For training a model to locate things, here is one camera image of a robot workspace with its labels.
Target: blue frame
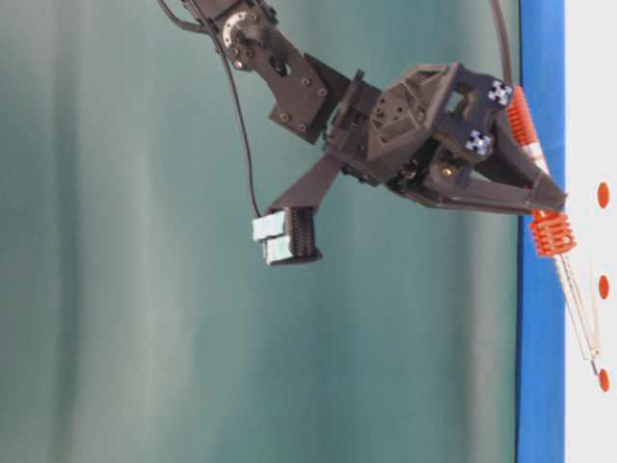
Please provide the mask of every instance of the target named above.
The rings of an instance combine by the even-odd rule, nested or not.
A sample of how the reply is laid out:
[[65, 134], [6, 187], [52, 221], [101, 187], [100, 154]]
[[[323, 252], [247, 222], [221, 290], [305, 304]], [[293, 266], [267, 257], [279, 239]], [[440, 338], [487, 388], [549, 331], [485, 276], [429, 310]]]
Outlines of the blue frame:
[[[521, 0], [522, 81], [550, 171], [565, 183], [564, 0]], [[517, 458], [561, 463], [564, 451], [565, 311], [549, 259], [538, 259], [520, 222]]]

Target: orange spring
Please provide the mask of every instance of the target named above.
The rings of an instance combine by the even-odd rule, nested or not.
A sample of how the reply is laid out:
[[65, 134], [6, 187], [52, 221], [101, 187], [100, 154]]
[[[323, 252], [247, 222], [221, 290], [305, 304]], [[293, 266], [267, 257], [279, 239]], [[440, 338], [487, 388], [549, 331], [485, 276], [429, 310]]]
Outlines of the orange spring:
[[568, 214], [564, 212], [533, 212], [531, 232], [536, 251], [543, 258], [565, 254], [577, 245]]
[[531, 111], [529, 111], [529, 106], [521, 86], [517, 86], [514, 89], [512, 103], [508, 108], [508, 120], [512, 128], [512, 135], [519, 145], [526, 147], [538, 141], [536, 127], [533, 124]]
[[[538, 142], [531, 111], [529, 111], [523, 88], [520, 86], [514, 89], [512, 103], [508, 108], [508, 120], [512, 135], [520, 146], [526, 147]], [[577, 245], [568, 214], [534, 210], [533, 219], [531, 231], [539, 256], [543, 258], [559, 256]]]

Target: teal backdrop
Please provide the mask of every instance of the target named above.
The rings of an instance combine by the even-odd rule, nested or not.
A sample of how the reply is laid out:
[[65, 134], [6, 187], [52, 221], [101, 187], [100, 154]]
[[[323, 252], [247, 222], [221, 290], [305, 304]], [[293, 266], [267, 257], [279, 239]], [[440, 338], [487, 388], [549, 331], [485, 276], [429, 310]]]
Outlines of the teal backdrop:
[[[380, 87], [499, 74], [486, 0], [271, 3]], [[515, 219], [342, 177], [325, 259], [266, 269], [220, 62], [154, 0], [2, 2], [0, 76], [0, 461], [514, 461]], [[265, 207], [320, 148], [238, 85]]]

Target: orange dot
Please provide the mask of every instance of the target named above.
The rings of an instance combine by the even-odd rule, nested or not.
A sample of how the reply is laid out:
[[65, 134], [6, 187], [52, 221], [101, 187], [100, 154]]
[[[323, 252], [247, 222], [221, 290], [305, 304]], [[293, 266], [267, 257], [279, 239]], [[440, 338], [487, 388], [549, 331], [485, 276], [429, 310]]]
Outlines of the orange dot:
[[602, 209], [606, 209], [608, 203], [610, 203], [610, 188], [608, 188], [608, 183], [605, 181], [598, 187], [598, 203]]
[[600, 387], [605, 393], [610, 390], [610, 379], [608, 378], [608, 372], [605, 369], [600, 372]]
[[610, 294], [610, 282], [608, 278], [604, 275], [600, 277], [600, 283], [598, 284], [600, 289], [600, 295], [604, 300], [608, 299], [608, 295]]

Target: wire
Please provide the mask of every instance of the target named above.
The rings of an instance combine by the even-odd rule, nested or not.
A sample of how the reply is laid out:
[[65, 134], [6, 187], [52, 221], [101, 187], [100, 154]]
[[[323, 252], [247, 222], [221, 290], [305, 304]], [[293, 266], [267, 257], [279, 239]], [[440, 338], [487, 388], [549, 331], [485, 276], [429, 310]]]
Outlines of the wire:
[[212, 41], [214, 42], [214, 46], [216, 47], [216, 51], [221, 57], [221, 61], [223, 63], [223, 69], [225, 70], [225, 76], [229, 83], [229, 88], [231, 90], [231, 96], [233, 98], [233, 107], [235, 112], [235, 118], [238, 123], [238, 129], [240, 130], [240, 134], [242, 136], [242, 146], [244, 148], [246, 163], [247, 163], [247, 183], [249, 187], [249, 195], [251, 199], [251, 207], [253, 209], [253, 215], [255, 218], [261, 217], [261, 213], [259, 212], [259, 207], [257, 206], [257, 200], [255, 198], [255, 184], [253, 182], [253, 157], [251, 155], [251, 146], [249, 144], [249, 135], [247, 134], [247, 128], [244, 124], [244, 116], [242, 114], [242, 106], [240, 105], [240, 97], [238, 96], [238, 89], [235, 85], [235, 80], [233, 78], [233, 74], [231, 73], [231, 67], [229, 65], [228, 59], [225, 55], [225, 50], [219, 41], [219, 37], [214, 30], [214, 27], [205, 17], [201, 9], [197, 6], [195, 0], [187, 0], [187, 2], [191, 5], [192, 10], [195, 11], [199, 17], [201, 24], [207, 29], [208, 34]]
[[499, 41], [499, 54], [501, 56], [501, 68], [503, 71], [504, 80], [512, 84], [512, 55], [510, 52], [510, 40], [508, 39], [508, 29], [505, 25], [505, 19], [503, 18], [503, 11], [499, 0], [489, 0], [493, 10], [493, 20], [497, 31], [497, 38]]

